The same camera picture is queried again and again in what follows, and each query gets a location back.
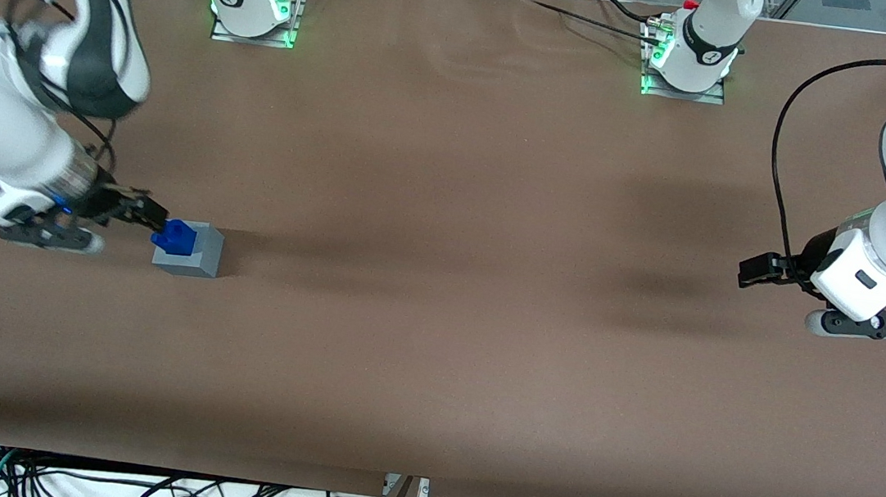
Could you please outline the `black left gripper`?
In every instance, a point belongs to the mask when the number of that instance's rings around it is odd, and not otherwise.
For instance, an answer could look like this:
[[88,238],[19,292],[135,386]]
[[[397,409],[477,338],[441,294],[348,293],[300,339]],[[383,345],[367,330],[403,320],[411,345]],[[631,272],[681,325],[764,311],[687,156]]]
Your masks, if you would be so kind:
[[826,229],[810,238],[801,249],[800,255],[774,253],[773,257],[756,255],[741,261],[739,288],[759,284],[768,285],[780,279],[794,280],[800,289],[809,295],[821,296],[811,276],[828,255],[834,243],[836,229]]

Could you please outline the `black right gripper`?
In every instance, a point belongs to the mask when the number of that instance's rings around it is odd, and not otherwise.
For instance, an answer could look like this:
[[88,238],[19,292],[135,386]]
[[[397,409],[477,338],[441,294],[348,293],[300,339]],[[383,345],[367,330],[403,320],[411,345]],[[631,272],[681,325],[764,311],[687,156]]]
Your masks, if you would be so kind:
[[118,219],[149,230],[160,231],[168,220],[168,210],[133,187],[96,183],[76,201],[75,217],[99,225]]

